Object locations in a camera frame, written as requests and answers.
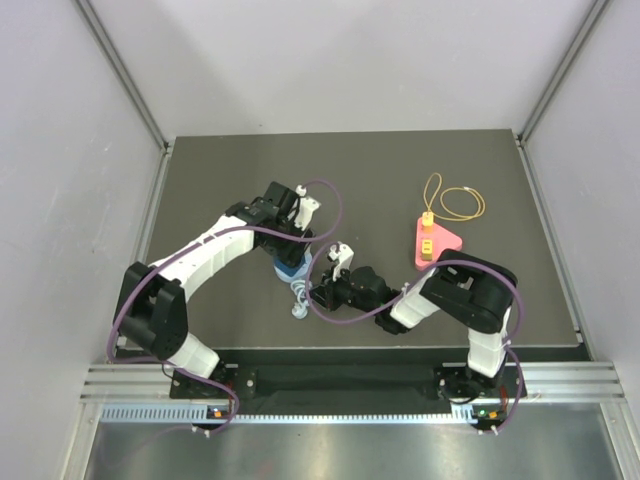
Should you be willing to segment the yellow charger with cable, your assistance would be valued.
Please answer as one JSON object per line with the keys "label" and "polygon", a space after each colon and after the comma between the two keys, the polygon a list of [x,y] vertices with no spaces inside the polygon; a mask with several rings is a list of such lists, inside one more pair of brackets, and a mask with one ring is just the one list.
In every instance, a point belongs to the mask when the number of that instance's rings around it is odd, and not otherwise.
{"label": "yellow charger with cable", "polygon": [[431,233],[433,231],[434,215],[431,211],[425,211],[420,218],[420,231],[423,234]]}

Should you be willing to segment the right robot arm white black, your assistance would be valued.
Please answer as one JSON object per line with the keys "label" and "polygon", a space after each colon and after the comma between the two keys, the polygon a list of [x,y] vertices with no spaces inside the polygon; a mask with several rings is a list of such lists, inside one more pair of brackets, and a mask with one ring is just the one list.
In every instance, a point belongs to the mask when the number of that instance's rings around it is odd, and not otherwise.
{"label": "right robot arm white black", "polygon": [[389,287],[370,266],[349,268],[350,258],[331,253],[332,267],[308,291],[311,305],[333,312],[342,306],[362,313],[354,323],[372,318],[392,335],[407,333],[443,312],[468,329],[465,371],[439,380],[442,395],[468,401],[487,396],[504,380],[503,369],[512,334],[513,308],[524,303],[517,277],[509,270],[458,250],[445,249],[416,281]]}

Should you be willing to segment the yellow two-port USB charger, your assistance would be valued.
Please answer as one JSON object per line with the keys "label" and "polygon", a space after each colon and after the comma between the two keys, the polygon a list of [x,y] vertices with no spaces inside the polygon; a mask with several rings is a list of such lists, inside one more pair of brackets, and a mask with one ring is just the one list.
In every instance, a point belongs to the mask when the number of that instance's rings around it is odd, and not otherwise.
{"label": "yellow two-port USB charger", "polygon": [[434,247],[431,239],[423,239],[420,247],[420,258],[424,262],[433,260]]}

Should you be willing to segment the blue cube plug adapter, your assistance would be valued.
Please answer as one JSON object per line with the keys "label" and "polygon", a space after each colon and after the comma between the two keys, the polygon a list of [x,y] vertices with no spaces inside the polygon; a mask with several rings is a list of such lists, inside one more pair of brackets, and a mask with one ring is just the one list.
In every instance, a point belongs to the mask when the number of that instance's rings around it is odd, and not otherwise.
{"label": "blue cube plug adapter", "polygon": [[306,261],[302,259],[297,265],[291,267],[284,264],[279,259],[275,258],[273,261],[274,271],[276,276],[285,283],[291,283],[305,275],[303,272],[306,266]]}

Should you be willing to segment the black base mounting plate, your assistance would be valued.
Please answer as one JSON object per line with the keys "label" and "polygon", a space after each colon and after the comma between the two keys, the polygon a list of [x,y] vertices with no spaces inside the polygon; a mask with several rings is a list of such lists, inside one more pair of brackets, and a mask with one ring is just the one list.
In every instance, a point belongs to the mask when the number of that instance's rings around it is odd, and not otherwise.
{"label": "black base mounting plate", "polygon": [[[439,380],[465,371],[467,352],[454,348],[226,349],[213,387],[176,373],[170,396],[240,399],[242,414],[423,414],[444,412],[450,399]],[[498,387],[476,399],[512,400],[526,389],[513,366]]]}

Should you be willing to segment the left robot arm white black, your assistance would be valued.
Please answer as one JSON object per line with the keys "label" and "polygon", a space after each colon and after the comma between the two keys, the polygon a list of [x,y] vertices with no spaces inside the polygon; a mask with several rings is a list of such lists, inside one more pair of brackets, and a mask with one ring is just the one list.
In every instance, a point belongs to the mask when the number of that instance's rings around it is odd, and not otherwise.
{"label": "left robot arm white black", "polygon": [[229,207],[178,252],[150,265],[134,263],[121,286],[117,334],[152,358],[192,374],[192,384],[203,395],[220,394],[227,374],[219,355],[189,331],[189,299],[229,263],[257,248],[289,270],[301,267],[320,206],[306,188],[273,182],[264,195]]}

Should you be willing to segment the pink triangular power strip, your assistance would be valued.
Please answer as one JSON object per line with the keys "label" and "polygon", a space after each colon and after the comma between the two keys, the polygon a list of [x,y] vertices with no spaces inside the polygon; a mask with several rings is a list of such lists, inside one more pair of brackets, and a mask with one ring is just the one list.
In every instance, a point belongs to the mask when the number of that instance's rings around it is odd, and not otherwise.
{"label": "pink triangular power strip", "polygon": [[[423,246],[431,247],[431,256],[427,257],[423,252]],[[441,225],[434,223],[429,231],[426,231],[421,218],[416,221],[414,265],[418,271],[424,271],[429,265],[438,260],[446,250],[460,251],[463,246],[461,237]]]}

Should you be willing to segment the light blue round power strip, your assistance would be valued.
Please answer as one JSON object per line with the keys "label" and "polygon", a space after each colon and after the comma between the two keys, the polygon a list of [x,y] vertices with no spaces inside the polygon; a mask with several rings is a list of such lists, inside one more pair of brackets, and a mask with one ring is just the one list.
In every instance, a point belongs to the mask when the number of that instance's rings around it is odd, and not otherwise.
{"label": "light blue round power strip", "polygon": [[305,253],[300,266],[290,275],[289,286],[296,297],[291,313],[296,319],[304,319],[308,314],[309,302],[306,299],[306,275],[311,266],[312,255]]}

